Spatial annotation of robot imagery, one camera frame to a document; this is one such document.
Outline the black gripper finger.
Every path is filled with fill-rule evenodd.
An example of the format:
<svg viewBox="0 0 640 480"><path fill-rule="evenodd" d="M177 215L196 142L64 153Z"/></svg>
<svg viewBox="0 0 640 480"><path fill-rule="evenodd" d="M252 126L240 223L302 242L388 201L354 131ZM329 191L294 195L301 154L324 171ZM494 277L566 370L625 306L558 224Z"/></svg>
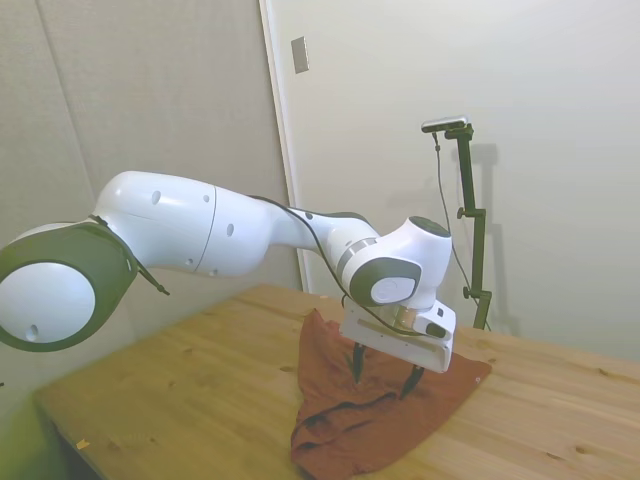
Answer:
<svg viewBox="0 0 640 480"><path fill-rule="evenodd" d="M351 372L353 380L356 384L360 383L364 365L365 350L366 347L360 343L355 343L353 346L351 357Z"/></svg>
<svg viewBox="0 0 640 480"><path fill-rule="evenodd" d="M407 377L403 384L399 398L405 399L419 384L424 374L424 368L417 365L413 365L410 375Z"/></svg>

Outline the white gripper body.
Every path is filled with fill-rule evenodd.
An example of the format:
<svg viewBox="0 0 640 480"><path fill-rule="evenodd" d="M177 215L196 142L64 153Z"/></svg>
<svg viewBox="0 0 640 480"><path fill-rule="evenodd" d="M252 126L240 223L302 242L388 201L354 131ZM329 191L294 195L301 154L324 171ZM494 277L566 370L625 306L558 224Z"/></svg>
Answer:
<svg viewBox="0 0 640 480"><path fill-rule="evenodd" d="M344 337L432 372L448 370L456 314L441 302L426 310L399 304L367 309L348 298L344 310Z"/></svg>

